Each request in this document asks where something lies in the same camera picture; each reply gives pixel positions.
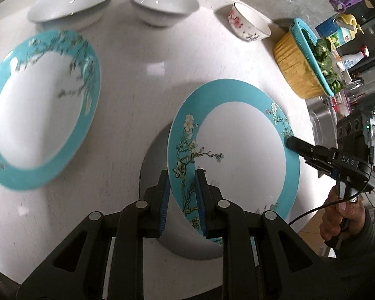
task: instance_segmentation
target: black cable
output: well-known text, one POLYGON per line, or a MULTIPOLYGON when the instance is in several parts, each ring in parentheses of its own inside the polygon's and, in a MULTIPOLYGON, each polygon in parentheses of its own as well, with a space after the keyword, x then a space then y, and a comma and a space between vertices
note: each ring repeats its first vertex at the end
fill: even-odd
POLYGON ((372 204, 372 202, 371 202, 371 200, 370 200, 370 198, 368 197, 367 194, 368 194, 368 193, 365 193, 365 196, 367 196, 367 199, 368 199, 369 204, 371 204, 372 208, 375 209, 375 206, 372 204))
POLYGON ((305 212, 304 214, 298 216, 297 218, 295 218, 292 222, 289 223, 289 226, 291 226, 293 223, 297 222, 298 220, 300 220, 301 218, 304 218, 305 216, 309 215, 310 213, 312 212, 315 212, 315 211, 319 211, 319 210, 322 210, 324 208, 328 208, 329 206, 332 206, 332 205, 336 205, 336 204, 339 204, 339 203, 343 203, 343 202, 347 202, 347 201, 350 201, 356 197, 358 197, 362 192, 364 192, 364 190, 367 188, 368 186, 368 183, 370 182, 371 180, 371 177, 372 177, 372 170, 371 172, 369 173, 369 177, 368 177, 368 180, 367 182, 364 184, 364 187, 361 188, 361 190, 356 193, 355 195, 351 196, 351 197, 348 197, 348 198, 343 198, 343 199, 340 199, 339 201, 335 201, 335 202, 331 202, 331 203, 328 203, 328 204, 324 204, 323 206, 320 206, 320 207, 317 207, 315 209, 312 209, 311 211, 308 211, 308 212, 305 212))

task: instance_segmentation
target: sink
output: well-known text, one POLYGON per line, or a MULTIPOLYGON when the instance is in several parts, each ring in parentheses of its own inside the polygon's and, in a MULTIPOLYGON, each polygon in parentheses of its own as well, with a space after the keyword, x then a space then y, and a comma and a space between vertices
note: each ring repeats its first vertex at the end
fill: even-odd
POLYGON ((316 146, 336 148, 336 124, 338 118, 335 111, 325 103, 325 99, 317 97, 305 101, 310 114, 311 125, 316 146))

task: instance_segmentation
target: green vegetable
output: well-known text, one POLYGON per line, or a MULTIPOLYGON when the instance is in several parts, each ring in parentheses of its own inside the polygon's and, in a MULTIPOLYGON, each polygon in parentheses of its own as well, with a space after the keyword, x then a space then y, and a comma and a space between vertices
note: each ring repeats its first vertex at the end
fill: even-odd
POLYGON ((342 83, 338 80, 338 75, 332 69, 332 58, 331 58, 331 51, 332 51, 332 44, 330 40, 323 38, 317 41, 317 44, 314 45, 308 32, 304 29, 302 30, 305 40, 307 41, 312 53, 317 60, 317 63, 321 69, 322 75, 325 77, 326 82, 328 83, 329 87, 336 95, 339 91, 343 88, 342 83))

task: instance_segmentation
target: purple tool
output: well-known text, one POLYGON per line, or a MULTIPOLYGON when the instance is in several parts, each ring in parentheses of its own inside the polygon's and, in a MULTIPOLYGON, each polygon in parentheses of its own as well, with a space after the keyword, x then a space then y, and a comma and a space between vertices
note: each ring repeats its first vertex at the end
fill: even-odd
POLYGON ((344 14, 346 9, 360 3, 363 0, 329 0, 336 12, 344 14))

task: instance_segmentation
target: white marble countertop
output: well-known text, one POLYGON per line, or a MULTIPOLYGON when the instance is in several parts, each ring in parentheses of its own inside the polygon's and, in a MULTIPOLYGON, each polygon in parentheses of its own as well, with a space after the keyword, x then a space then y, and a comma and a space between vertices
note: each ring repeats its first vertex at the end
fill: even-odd
MULTIPOLYGON (((0 62, 39 31, 26 19, 34 1, 0 4, 0 62)), ((137 20, 128 0, 113 0, 99 22, 80 31, 101 63, 97 112, 82 147, 53 182, 26 192, 0 186, 3 274, 22 283, 90 212, 110 214, 136 201, 147 149, 186 97, 208 81, 232 78, 253 84, 281 107, 297 137, 314 143, 306 103, 290 89, 272 55, 284 33, 272 25, 270 39, 246 43, 226 26, 236 0, 199 1, 199 12, 158 30, 137 20)), ((299 191, 288 221, 320 206, 333 185, 328 177, 318 179, 301 159, 299 191)), ((222 284, 222 259, 183 258, 147 239, 144 281, 146 299, 184 299, 222 284)))

